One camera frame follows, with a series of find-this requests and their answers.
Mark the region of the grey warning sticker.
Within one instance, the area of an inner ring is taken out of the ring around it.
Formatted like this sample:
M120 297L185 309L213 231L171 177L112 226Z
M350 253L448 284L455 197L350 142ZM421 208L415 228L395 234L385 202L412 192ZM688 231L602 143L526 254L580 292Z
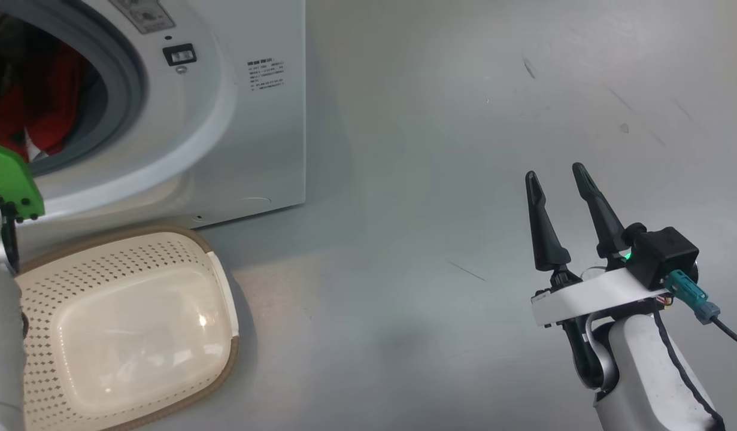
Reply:
M108 0L143 35L175 27L174 20L159 0Z

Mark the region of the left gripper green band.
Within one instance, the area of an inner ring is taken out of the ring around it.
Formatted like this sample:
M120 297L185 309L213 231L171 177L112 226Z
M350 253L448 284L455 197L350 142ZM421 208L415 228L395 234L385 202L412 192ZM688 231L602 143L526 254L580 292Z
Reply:
M35 184L34 175L16 152L0 145L0 197L12 202L21 219L38 219L45 215L44 200Z

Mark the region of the cream perforated laundry basket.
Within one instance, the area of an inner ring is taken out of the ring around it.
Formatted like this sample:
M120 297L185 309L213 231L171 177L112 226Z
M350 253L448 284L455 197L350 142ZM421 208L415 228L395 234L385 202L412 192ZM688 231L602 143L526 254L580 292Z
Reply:
M26 431L133 431L216 391L239 323L212 247L178 226L89 238L22 266Z

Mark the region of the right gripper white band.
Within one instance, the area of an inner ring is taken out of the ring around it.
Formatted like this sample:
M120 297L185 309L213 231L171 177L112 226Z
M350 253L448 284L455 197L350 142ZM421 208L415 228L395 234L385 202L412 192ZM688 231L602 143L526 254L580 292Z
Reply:
M586 202L595 227L596 253L606 259L607 272L582 281L568 269L571 257L562 247L545 208L546 198L538 176L530 170L525 175L527 210L533 262L538 272L549 272L552 289L530 300L533 319L538 326L557 324L574 317L606 311L645 298L666 295L666 289L650 291L626 269L621 254L628 250L624 226L582 163L572 165L577 191Z

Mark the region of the white front-load washing machine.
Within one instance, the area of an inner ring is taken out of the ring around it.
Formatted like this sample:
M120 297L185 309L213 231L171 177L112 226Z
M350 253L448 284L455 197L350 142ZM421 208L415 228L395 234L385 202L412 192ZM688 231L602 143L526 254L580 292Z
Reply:
M89 64L62 152L26 163L45 215L20 265L124 226L208 224L305 199L305 0L159 0L143 35L108 0L0 0L0 56L64 42Z

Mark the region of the red cloth garment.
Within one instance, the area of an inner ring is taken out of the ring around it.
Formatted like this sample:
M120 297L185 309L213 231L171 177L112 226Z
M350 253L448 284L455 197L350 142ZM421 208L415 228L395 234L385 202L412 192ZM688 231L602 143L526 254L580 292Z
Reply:
M62 152L75 125L86 58L58 42L26 57L0 56L0 145L26 163Z

